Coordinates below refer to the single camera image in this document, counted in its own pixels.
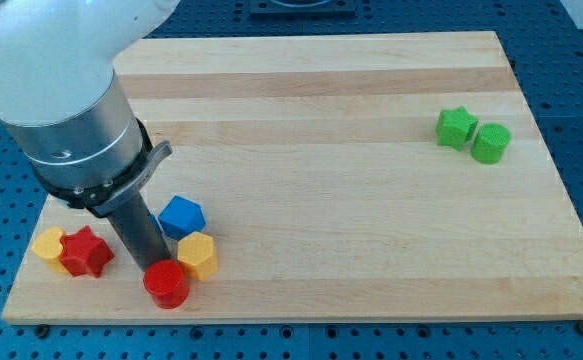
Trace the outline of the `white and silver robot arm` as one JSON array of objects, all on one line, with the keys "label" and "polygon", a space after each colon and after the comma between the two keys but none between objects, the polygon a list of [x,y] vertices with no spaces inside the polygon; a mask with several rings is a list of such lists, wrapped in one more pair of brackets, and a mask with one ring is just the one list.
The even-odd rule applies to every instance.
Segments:
[{"label": "white and silver robot arm", "polygon": [[136,162],[143,136],[113,60],[178,4],[0,1],[0,120],[45,184],[92,188]]}]

